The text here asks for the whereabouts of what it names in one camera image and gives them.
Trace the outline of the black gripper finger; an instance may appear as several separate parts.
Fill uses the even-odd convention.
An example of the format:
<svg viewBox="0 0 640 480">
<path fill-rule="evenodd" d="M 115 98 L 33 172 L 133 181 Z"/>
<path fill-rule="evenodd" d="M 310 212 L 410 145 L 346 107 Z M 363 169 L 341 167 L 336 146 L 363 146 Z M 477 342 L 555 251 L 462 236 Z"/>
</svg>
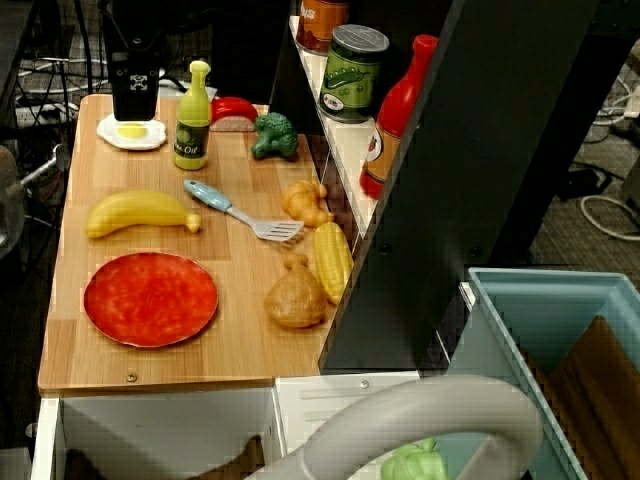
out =
<svg viewBox="0 0 640 480">
<path fill-rule="evenodd" d="M 138 52 L 110 55 L 113 112 L 119 121 L 149 121 L 156 113 L 158 66 Z"/>
</svg>

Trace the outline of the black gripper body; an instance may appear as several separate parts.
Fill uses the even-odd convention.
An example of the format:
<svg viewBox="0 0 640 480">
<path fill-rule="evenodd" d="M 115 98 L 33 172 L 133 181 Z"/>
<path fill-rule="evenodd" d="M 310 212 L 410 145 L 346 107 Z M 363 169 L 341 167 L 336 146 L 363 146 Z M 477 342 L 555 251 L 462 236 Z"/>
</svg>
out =
<svg viewBox="0 0 640 480">
<path fill-rule="evenodd" d="M 103 35 L 108 53 L 159 50 L 165 41 L 165 17 L 156 13 L 103 14 Z"/>
</svg>

